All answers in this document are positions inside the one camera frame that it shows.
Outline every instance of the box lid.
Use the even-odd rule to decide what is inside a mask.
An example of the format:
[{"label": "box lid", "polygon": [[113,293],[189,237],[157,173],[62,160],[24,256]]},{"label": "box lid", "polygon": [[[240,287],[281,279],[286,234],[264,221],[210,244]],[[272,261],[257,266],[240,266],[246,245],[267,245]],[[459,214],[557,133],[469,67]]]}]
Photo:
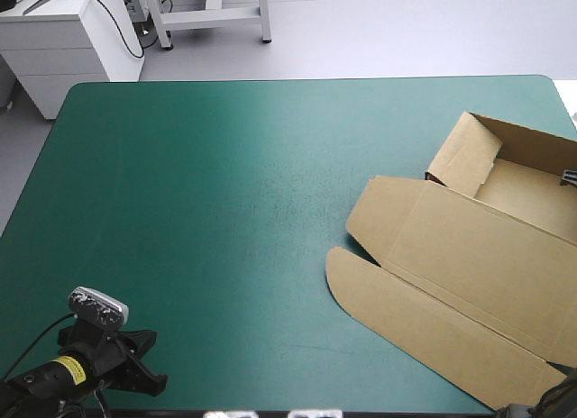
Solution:
[{"label": "box lid", "polygon": [[376,177],[349,233],[390,273],[542,359],[577,366],[577,247],[431,181]]},{"label": "box lid", "polygon": [[339,305],[484,404],[536,404],[563,380],[544,360],[440,300],[336,248],[326,276]]}]

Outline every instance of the cardboard flap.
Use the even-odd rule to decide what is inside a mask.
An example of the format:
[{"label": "cardboard flap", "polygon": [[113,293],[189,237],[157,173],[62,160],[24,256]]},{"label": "cardboard flap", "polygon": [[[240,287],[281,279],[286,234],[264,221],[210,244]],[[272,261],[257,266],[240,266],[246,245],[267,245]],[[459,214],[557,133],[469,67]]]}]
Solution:
[{"label": "cardboard flap", "polygon": [[390,177],[367,185],[347,229],[386,270],[539,357],[577,366],[569,241],[431,181]]},{"label": "cardboard flap", "polygon": [[536,168],[558,177],[567,168],[577,168],[575,141],[487,116],[475,114],[474,118],[503,142],[503,148],[499,153],[500,159]]},{"label": "cardboard flap", "polygon": [[493,167],[501,140],[471,115],[464,113],[431,162],[427,175],[475,197]]},{"label": "cardboard flap", "polygon": [[336,248],[326,259],[335,300],[352,317],[484,404],[536,404],[564,376],[386,270]]},{"label": "cardboard flap", "polygon": [[496,159],[475,199],[577,242],[577,188],[557,175]]}]

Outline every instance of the yellow label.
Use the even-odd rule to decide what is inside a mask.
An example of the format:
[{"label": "yellow label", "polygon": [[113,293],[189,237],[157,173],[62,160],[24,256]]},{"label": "yellow label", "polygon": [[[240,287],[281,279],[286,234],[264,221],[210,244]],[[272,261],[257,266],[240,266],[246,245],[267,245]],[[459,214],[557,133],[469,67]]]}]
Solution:
[{"label": "yellow label", "polygon": [[80,363],[72,357],[67,357],[64,355],[62,357],[57,357],[52,361],[59,362],[64,367],[66,367],[66,370],[68,370],[72,376],[72,380],[74,380],[74,385],[80,385],[82,382],[87,380],[87,374],[84,372],[84,369]]}]

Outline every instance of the white table frame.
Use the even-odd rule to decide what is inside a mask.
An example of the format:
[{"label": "white table frame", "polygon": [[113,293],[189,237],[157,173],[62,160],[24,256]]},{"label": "white table frame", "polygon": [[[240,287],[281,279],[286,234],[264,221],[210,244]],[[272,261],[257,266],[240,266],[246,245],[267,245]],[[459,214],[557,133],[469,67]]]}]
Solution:
[{"label": "white table frame", "polygon": [[259,6],[223,8],[223,0],[206,0],[204,10],[166,13],[161,0],[147,0],[160,45],[172,50],[171,31],[199,28],[220,28],[238,24],[260,24],[262,41],[269,43],[269,0],[259,0]]}]

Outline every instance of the white cabinet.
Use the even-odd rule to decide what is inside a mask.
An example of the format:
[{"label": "white cabinet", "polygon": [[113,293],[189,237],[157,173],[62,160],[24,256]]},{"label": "white cabinet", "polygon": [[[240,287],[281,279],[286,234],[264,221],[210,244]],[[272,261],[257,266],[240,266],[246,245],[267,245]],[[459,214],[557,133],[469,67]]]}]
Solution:
[{"label": "white cabinet", "polygon": [[[144,58],[125,48],[114,22],[95,0],[37,0],[0,13],[0,55],[47,119],[55,119],[77,83],[137,81]],[[123,0],[102,0],[135,54],[141,48]]]}]

